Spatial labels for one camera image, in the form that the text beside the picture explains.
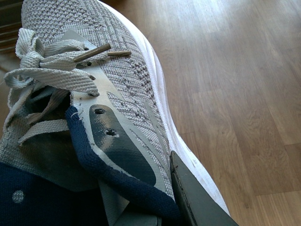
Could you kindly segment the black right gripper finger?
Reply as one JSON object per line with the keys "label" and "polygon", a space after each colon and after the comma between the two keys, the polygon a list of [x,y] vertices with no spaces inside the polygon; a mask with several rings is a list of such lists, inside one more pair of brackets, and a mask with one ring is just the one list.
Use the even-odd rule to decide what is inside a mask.
{"label": "black right gripper finger", "polygon": [[170,156],[174,198],[181,213],[182,226],[236,226],[211,198],[175,151]]}

